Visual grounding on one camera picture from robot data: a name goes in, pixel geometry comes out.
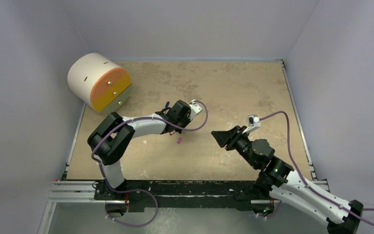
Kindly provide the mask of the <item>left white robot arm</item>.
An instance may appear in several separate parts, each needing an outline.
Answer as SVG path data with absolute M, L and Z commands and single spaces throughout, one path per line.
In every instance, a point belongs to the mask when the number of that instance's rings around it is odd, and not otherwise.
M 107 194 L 113 199 L 125 195 L 120 159 L 132 139 L 181 133 L 202 110 L 198 103 L 187 104 L 179 100 L 172 107 L 144 117 L 122 117 L 116 112 L 108 114 L 87 139 L 90 148 L 96 150 L 93 159 L 100 163 L 102 175 L 109 183 Z

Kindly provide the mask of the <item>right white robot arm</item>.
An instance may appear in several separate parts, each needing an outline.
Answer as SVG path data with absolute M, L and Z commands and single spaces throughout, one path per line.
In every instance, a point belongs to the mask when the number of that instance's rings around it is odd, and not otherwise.
M 243 127 L 212 131 L 221 148 L 236 150 L 255 170 L 258 178 L 253 191 L 259 198 L 281 200 L 310 215 L 327 227 L 330 234 L 355 234 L 360 224 L 363 204 L 347 201 L 307 180 L 288 163 L 274 155 L 266 139 L 251 141 Z

